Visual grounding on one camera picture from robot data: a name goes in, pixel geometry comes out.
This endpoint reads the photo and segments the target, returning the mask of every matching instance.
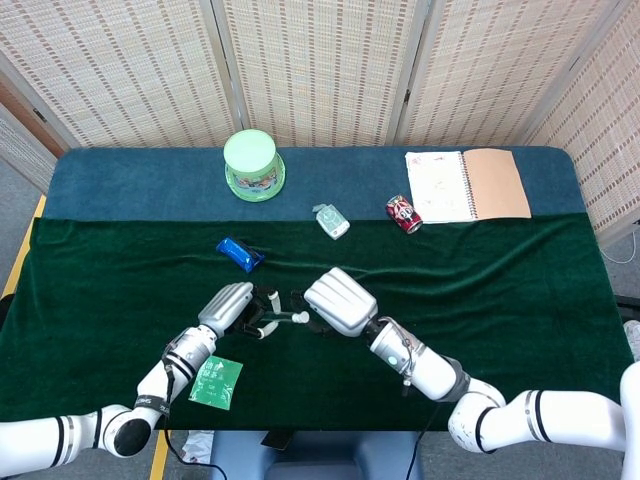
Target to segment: red soda can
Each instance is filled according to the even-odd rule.
[[[396,195],[387,202],[387,213],[407,233],[415,232],[422,225],[420,215],[402,195]]]

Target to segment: woven panel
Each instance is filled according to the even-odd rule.
[[[510,144],[608,3],[448,0],[402,141]]]
[[[640,212],[640,2],[633,2],[534,132],[565,149],[596,232]],[[630,218],[637,220],[640,213]]]
[[[233,132],[197,0],[4,0],[0,48],[83,146]]]
[[[251,126],[279,145],[385,141],[415,0],[225,0]]]
[[[0,161],[4,160],[40,191],[49,189],[56,158],[0,105]]]

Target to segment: spiral binding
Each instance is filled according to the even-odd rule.
[[[460,158],[460,165],[462,167],[462,173],[464,177],[464,188],[467,193],[467,204],[469,205],[469,210],[471,211],[471,216],[474,220],[478,218],[478,209],[476,208],[476,199],[473,197],[473,192],[471,191],[471,182],[469,181],[469,170],[467,169],[467,162],[464,161],[464,157],[461,152],[458,152],[458,156]]]

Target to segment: blue chair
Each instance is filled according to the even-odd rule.
[[[211,462],[229,480],[404,479],[416,432],[296,432],[284,451],[260,444],[265,431],[216,431]],[[422,480],[416,458],[411,480]],[[212,480],[222,475],[212,469]]]

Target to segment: green tin can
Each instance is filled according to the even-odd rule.
[[[242,200],[262,202],[284,185],[285,168],[269,134],[255,129],[233,134],[224,145],[225,175]]]

